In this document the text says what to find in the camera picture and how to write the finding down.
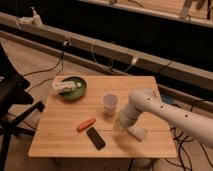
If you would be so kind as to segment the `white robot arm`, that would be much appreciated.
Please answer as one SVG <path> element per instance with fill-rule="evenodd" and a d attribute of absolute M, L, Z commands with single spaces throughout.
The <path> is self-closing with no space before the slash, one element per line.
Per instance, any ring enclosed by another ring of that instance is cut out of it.
<path fill-rule="evenodd" d="M 213 119 L 166 104 L 156 98 L 150 89 L 136 89 L 129 93 L 128 102 L 118 113 L 114 128 L 119 131 L 128 129 L 144 112 L 158 116 L 213 148 Z"/>

